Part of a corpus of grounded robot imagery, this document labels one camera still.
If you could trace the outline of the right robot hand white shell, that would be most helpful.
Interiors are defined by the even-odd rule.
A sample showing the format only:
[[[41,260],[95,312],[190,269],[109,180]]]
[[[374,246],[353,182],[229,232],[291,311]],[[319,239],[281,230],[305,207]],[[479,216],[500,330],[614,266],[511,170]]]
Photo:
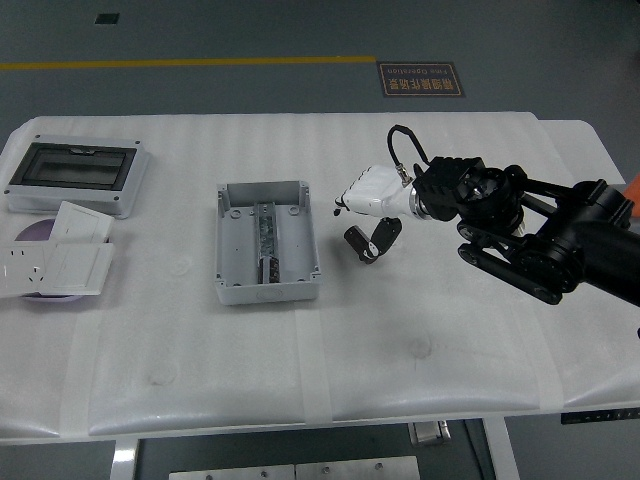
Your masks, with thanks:
[[[402,230],[400,217],[422,219],[415,190],[404,186],[394,167],[374,165],[335,199],[334,215],[342,211],[379,219],[371,236],[358,226],[351,226],[344,239],[365,264],[375,262],[387,253]]]

